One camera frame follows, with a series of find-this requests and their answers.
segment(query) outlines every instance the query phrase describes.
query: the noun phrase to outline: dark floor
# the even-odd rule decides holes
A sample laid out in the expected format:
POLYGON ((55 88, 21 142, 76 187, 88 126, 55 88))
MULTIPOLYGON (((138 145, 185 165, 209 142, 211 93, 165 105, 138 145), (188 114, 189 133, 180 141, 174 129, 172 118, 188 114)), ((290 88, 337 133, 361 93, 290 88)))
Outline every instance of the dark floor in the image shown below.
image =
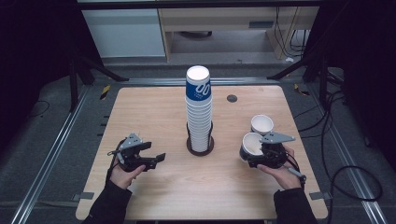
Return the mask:
MULTIPOLYGON (((214 32, 211 39, 213 40, 217 36, 219 38, 224 38, 224 36, 232 38, 233 34, 232 32, 214 32)), ((194 51, 194 46, 200 47, 194 44, 192 46, 188 45, 188 40, 184 39, 183 36, 177 36, 176 41, 183 42, 179 46, 186 46, 174 50, 173 61, 169 62, 168 65, 132 64, 123 67, 109 65, 108 68, 116 74, 134 80, 134 78, 139 77, 184 77, 186 67, 192 64, 204 64, 211 71, 213 78, 243 79, 272 76, 290 64, 284 60, 277 61, 271 56, 265 38, 258 37, 260 35, 256 33, 245 34, 245 36, 251 38, 249 43, 239 41, 240 37, 238 37, 238 42, 246 44, 245 47, 239 46, 236 51, 233 51, 233 49, 230 49, 231 45, 225 46, 223 49, 218 49, 221 54, 194 51), (252 47, 257 45, 262 46, 262 48, 252 47), (229 62, 223 61, 228 54, 238 55, 240 61, 233 57, 230 58, 229 62), (217 61, 216 57, 222 57, 218 60, 222 63, 214 63, 217 61)), ((59 132, 64 130, 65 121, 70 116, 68 79, 61 78, 42 89, 40 99, 32 110, 32 116, 26 120, 9 146, 7 155, 2 158, 0 167, 0 223, 12 222, 18 206, 25 199, 29 188, 35 182, 37 174, 40 174, 40 168, 54 147, 60 148, 59 154, 52 157, 54 159, 53 167, 50 167, 48 176, 43 179, 42 189, 37 189, 39 192, 36 198, 37 203, 31 212, 28 211, 30 213, 25 223, 80 223, 75 216, 77 204, 71 199, 84 189, 85 180, 91 169, 96 149, 100 144, 101 135, 106 128, 104 124, 106 124, 107 116, 111 112, 118 90, 122 87, 134 85, 116 83, 103 74, 93 72, 96 77, 93 85, 82 86, 79 84, 78 86, 80 93, 87 91, 86 97, 79 113, 76 114, 77 119, 71 125, 70 131, 66 134, 66 139, 60 146, 56 145, 59 143, 57 137, 59 132), (110 91, 106 99, 101 100, 102 90, 108 84, 111 85, 110 91)), ((277 83, 268 81, 263 84, 276 84, 282 87, 290 105, 291 113, 295 117, 296 125, 300 130, 311 126, 322 117, 321 106, 318 105, 317 99, 318 83, 304 83, 301 79, 303 72, 304 69, 301 68, 277 83), (295 90, 294 84, 299 85, 299 91, 295 90)), ((329 86, 330 92, 338 90, 338 86, 329 86)), ((330 174, 334 174, 337 169, 352 161, 353 164, 370 171, 378 179, 384 191, 383 196, 377 202, 364 203, 361 200, 351 199, 339 190, 335 190, 332 223, 396 223, 396 195, 394 191, 396 174, 379 150, 365 145, 365 136, 362 134, 350 108, 347 104, 344 104, 344 98, 342 97, 343 94, 340 93, 334 98, 337 100, 332 105, 333 124, 330 130, 325 129, 323 144, 321 141, 323 122, 315 128, 300 132, 320 189, 323 192, 330 191, 330 181, 325 175, 324 164, 321 159, 321 146, 323 146, 326 167, 330 174), (377 213, 377 216, 370 214, 373 209, 376 209, 374 213, 377 213), (378 213, 383 218, 374 220, 375 217, 378 217, 378 213)), ((362 174, 362 179, 365 182, 358 186, 354 185, 356 183, 354 176, 354 173, 341 173, 337 177, 336 183, 352 194, 360 192, 360 188, 369 189, 369 193, 374 195, 378 193, 377 185, 370 176, 362 174)), ((262 223, 262 221, 249 221, 249 223, 259 222, 262 223)), ((326 222, 327 219, 321 220, 319 223, 326 222)))

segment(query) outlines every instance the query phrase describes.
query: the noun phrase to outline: black cable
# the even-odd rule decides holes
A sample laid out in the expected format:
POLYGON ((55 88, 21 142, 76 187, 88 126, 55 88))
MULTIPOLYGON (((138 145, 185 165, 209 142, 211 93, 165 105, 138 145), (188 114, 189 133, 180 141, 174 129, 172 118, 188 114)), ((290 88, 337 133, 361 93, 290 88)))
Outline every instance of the black cable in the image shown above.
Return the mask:
MULTIPOLYGON (((339 97, 339 98, 336 98, 336 99, 333 99, 333 100, 332 100, 332 103, 335 102, 335 101, 337 101, 337 100, 341 100, 341 99, 344 99, 344 96, 339 97)), ((332 123, 329 125, 328 129, 327 129, 324 133, 327 133, 327 132, 331 129, 331 127, 332 127, 332 123)), ((322 135, 323 135, 323 133, 318 134, 318 135, 301 136, 301 138, 321 137, 322 135)))
POLYGON ((42 100, 42 101, 37 101, 36 104, 37 103, 46 103, 47 107, 44 109, 44 111, 42 111, 40 113, 37 113, 37 114, 34 114, 34 115, 31 115, 31 116, 29 116, 29 118, 33 118, 33 117, 37 117, 37 116, 43 115, 50 108, 50 103, 48 101, 42 100))
POLYGON ((296 159, 294 159, 294 157, 292 157, 289 153, 288 153, 288 158, 287 161, 293 166, 293 168, 300 172, 300 166, 298 165, 298 162, 296 159))
POLYGON ((113 172, 114 167, 116 167, 117 165, 120 164, 119 162, 117 162, 117 164, 114 164, 114 161, 116 160, 116 156, 117 156, 117 153, 118 153, 118 151, 119 151, 119 148, 120 148, 121 144, 122 144, 123 142, 125 142, 125 140, 126 140, 126 139, 122 139, 122 140, 119 142, 119 144, 118 144, 117 147, 116 147, 116 150, 107 153, 107 156, 113 155, 113 159, 111 160, 110 167, 109 167, 108 170, 107 170, 107 174, 106 174, 106 183, 105 183, 105 184, 107 184, 108 180, 110 179, 111 173, 113 172))
POLYGON ((315 105, 315 106, 313 106, 312 108, 307 109, 307 110, 305 110, 304 112, 301 112, 300 114, 294 116, 293 118, 294 118, 294 119, 297 119, 297 118, 300 117, 301 115, 303 115, 303 114, 305 114, 305 113, 308 113, 309 111, 311 111, 311 110, 317 108, 318 106, 319 106, 319 105, 315 105))
MULTIPOLYGON (((336 91, 335 93, 333 93, 333 95, 335 95, 335 94, 338 94, 338 93, 341 93, 341 91, 336 91)), ((329 106, 329 104, 331 104, 332 102, 327 102, 326 103, 326 108, 328 108, 328 106, 329 106)), ((303 129, 301 129, 301 130, 298 130, 298 132, 299 133, 301 133, 301 132, 305 132, 305 131, 307 131, 307 130, 310 130, 310 129, 313 129, 313 128, 315 128, 316 126, 318 126, 326 117, 327 117, 327 115, 328 115, 328 110, 325 110, 325 112, 324 112, 324 114, 323 114, 323 116, 320 118, 320 120, 318 120, 316 123, 314 123, 314 124, 312 124, 311 126, 309 126, 309 127, 306 127, 306 128, 303 128, 303 129)))
MULTIPOLYGON (((334 102, 334 97, 335 94, 332 94, 331 97, 329 97, 328 99, 328 106, 326 108, 328 108, 328 115, 326 116, 324 125, 322 127, 322 135, 320 138, 320 151, 321 151, 321 159, 322 159, 322 163, 323 163, 323 167, 326 173, 326 176, 329 178, 330 182, 331 182, 331 188, 330 188, 330 194, 333 195, 334 192, 334 188, 338 189, 341 193, 343 193, 344 195, 346 195, 349 198, 355 199, 355 200, 360 200, 360 201, 364 201, 364 202, 375 202, 377 200, 379 200, 382 197, 383 194, 383 190, 382 190, 382 186, 381 183, 379 182, 378 179, 375 178, 375 176, 373 174, 371 174, 369 171, 367 171, 366 169, 359 167, 359 166, 355 166, 355 165, 347 165, 347 166, 342 166, 341 168, 339 168, 334 175, 331 177, 328 167, 326 165, 326 160, 324 157, 324 131, 326 129, 327 123, 329 121, 329 118, 332 116, 331 115, 331 107, 332 107, 332 103, 334 102), (372 179, 376 182, 376 184, 379 186, 379 192, 378 194, 374 197, 374 198, 361 198, 361 197, 357 197, 355 195, 352 195, 348 192, 346 192, 344 189, 340 188, 338 185, 335 184, 335 179, 336 177, 345 169, 359 169, 364 171, 366 174, 370 175, 372 177, 372 179)), ((327 223, 331 223, 332 221, 332 209, 333 209, 333 198, 330 199, 330 207, 329 207, 329 215, 328 215, 328 222, 327 223)))
POLYGON ((300 52, 300 55, 299 55, 299 56, 300 56, 301 59, 302 59, 303 56, 304 56, 304 51, 305 51, 305 47, 306 47, 306 44, 305 44, 306 32, 307 32, 307 30, 304 30, 303 44, 300 44, 300 41, 298 40, 298 36, 296 35, 296 34, 298 34, 298 30, 294 30, 294 31, 293 31, 293 34, 291 35, 291 39, 290 39, 290 49, 292 49, 292 50, 294 50, 294 51, 296 51, 296 52, 300 52), (293 45, 293 44, 291 43, 295 35, 296 35, 296 38, 295 38, 295 39, 296 39, 296 41, 297 41, 297 43, 298 43, 299 45, 293 45))
POLYGON ((279 20, 279 7, 276 7, 276 20, 275 20, 275 26, 274 26, 274 36, 275 36, 276 42, 277 42, 277 44, 280 46, 280 48, 282 49, 282 53, 283 53, 283 54, 285 54, 285 55, 288 56, 288 57, 297 57, 298 55, 290 54, 290 53, 288 53, 288 51, 286 50, 285 41, 284 41, 284 39, 283 39, 283 35, 282 35, 281 30, 280 30, 280 26, 279 26, 278 20, 279 20), (276 27, 277 27, 277 29, 278 29, 278 31, 279 31, 280 38, 281 38, 281 42, 279 42, 279 39, 276 37, 276 27))

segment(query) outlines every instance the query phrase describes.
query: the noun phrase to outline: white cabinet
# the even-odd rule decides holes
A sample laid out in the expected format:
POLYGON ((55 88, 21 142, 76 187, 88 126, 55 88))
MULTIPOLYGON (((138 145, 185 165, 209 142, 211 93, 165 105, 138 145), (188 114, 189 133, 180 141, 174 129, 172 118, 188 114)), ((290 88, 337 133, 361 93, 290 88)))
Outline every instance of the white cabinet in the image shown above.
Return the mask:
POLYGON ((318 7, 213 7, 159 9, 167 59, 173 32, 216 30, 266 30, 278 59, 294 30, 309 30, 318 7))
MULTIPOLYGON (((78 0, 120 2, 120 0, 78 0)), ((165 57, 157 9, 83 10, 104 63, 165 57)))

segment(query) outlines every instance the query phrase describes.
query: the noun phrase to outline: paper cup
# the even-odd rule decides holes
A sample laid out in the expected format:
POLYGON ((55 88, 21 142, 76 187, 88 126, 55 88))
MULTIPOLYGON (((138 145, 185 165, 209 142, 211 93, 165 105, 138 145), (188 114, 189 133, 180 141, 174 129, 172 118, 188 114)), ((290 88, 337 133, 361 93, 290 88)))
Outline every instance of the paper cup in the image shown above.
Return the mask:
POLYGON ((262 136, 259 133, 247 133, 242 140, 242 146, 239 149, 239 156, 243 161, 248 159, 248 156, 262 155, 262 143, 260 140, 262 136))
POLYGON ((265 115, 256 115, 251 119, 251 131, 266 135, 274 129, 272 119, 265 115))
POLYGON ((189 97, 186 96, 186 106, 191 109, 206 110, 206 109, 212 107, 212 101, 213 101, 212 96, 209 96, 209 98, 210 98, 210 100, 207 101, 205 105, 203 105, 203 104, 198 105, 198 104, 196 104, 196 102, 194 102, 193 100, 190 100, 189 97))
POLYGON ((187 149, 194 156, 205 156, 209 154, 215 145, 214 139, 211 136, 213 124, 210 122, 210 128, 208 131, 191 131, 189 123, 187 124, 187 130, 189 138, 187 139, 187 149))
POLYGON ((209 70, 201 65, 195 65, 186 75, 186 102, 190 105, 202 106, 211 102, 209 70))
POLYGON ((202 111, 200 111, 200 110, 196 111, 196 110, 187 108, 187 115, 188 116, 192 116, 192 117, 196 117, 196 118, 205 118, 207 116, 211 117, 212 108, 209 108, 207 110, 202 110, 202 111))

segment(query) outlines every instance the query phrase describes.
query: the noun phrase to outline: wooden table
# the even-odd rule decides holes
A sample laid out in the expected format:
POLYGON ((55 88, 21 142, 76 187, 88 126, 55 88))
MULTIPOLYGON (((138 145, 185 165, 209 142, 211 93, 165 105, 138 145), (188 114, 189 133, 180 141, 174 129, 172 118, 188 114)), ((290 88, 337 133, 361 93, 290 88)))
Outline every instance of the wooden table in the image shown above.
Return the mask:
POLYGON ((273 195, 280 186, 270 176, 239 157, 243 136, 256 114, 273 119, 274 131, 295 136, 285 143, 294 148, 301 172, 307 176, 305 192, 316 218, 327 216, 323 200, 311 201, 319 191, 303 143, 282 89, 278 86, 212 86, 213 151, 197 157, 186 147, 185 87, 123 88, 114 104, 106 131, 92 165, 77 218, 84 219, 102 191, 111 162, 107 152, 130 133, 152 147, 142 157, 166 153, 155 170, 140 175, 130 187, 134 193, 127 208, 130 220, 275 219, 273 195), (227 96, 234 94, 237 102, 227 96))

